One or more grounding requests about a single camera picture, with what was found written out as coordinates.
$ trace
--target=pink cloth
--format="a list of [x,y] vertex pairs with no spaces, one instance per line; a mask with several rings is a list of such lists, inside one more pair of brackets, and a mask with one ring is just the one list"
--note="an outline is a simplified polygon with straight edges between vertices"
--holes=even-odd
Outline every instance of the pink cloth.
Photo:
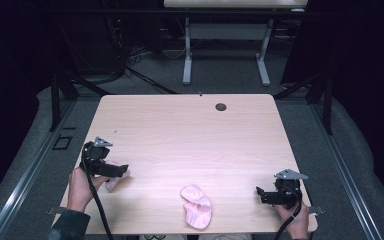
[[189,185],[180,194],[189,201],[183,205],[186,222],[194,228],[206,228],[211,221],[211,204],[204,192],[196,185]]
[[[122,165],[122,164],[120,164],[116,161],[113,161],[113,160],[107,160],[107,164],[111,164],[114,166],[121,166]],[[117,185],[117,183],[120,179],[126,178],[128,176],[130,176],[130,170],[127,170],[121,178],[111,178],[108,182],[105,182],[105,188],[107,189],[108,192],[111,192],[114,189],[115,185]]]

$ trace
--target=table top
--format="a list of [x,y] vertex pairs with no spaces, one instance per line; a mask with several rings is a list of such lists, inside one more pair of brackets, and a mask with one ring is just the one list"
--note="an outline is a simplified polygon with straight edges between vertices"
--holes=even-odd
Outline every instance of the table top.
[[[226,110],[217,110],[218,103]],[[277,232],[280,218],[255,187],[276,191],[275,173],[299,172],[270,95],[105,96],[85,142],[97,136],[113,143],[106,160],[129,164],[131,171],[111,193],[98,191],[113,234]],[[180,191],[192,184],[212,205],[203,230],[185,221]],[[67,191],[61,206],[66,203]],[[86,213],[87,233],[105,234],[93,200]],[[316,228],[310,216],[309,230]]]
[[304,8],[307,0],[164,0],[171,8]]

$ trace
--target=small black circle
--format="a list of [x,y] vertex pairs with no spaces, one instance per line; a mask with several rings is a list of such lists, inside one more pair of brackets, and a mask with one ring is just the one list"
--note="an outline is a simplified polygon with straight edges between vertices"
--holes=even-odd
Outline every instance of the small black circle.
[[224,111],[224,110],[227,109],[227,106],[224,103],[217,103],[216,109],[219,110],[219,111]]

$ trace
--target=person's hand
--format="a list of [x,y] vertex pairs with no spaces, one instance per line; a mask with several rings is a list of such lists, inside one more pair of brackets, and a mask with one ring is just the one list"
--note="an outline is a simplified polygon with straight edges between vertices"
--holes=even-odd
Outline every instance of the person's hand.
[[[86,206],[92,200],[92,192],[86,178],[86,173],[81,168],[75,168],[69,177],[67,209],[84,212]],[[92,177],[92,183],[96,191],[109,177]]]
[[[275,205],[274,207],[279,213],[282,221],[285,222],[292,216],[295,209],[298,207],[298,204],[291,209],[286,209],[282,205]],[[307,238],[309,221],[308,214],[309,210],[307,205],[305,205],[304,202],[301,202],[301,211],[299,212],[298,216],[286,227],[286,230],[289,232],[289,235],[292,239]]]

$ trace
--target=sleeve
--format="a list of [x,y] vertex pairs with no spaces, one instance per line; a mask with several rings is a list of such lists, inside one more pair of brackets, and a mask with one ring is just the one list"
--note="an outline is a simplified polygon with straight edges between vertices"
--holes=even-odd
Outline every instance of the sleeve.
[[66,209],[49,233],[49,240],[84,239],[90,216]]

